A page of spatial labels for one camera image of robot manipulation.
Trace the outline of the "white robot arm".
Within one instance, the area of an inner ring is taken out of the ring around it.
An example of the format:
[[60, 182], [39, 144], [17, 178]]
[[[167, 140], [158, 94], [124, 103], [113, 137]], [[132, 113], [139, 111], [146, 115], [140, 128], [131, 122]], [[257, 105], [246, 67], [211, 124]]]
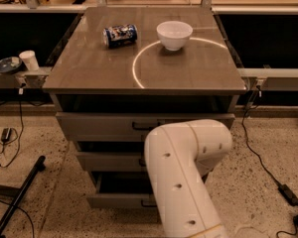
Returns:
[[202, 177], [232, 146], [216, 120], [162, 125], [146, 137], [144, 156], [167, 238], [228, 238]]

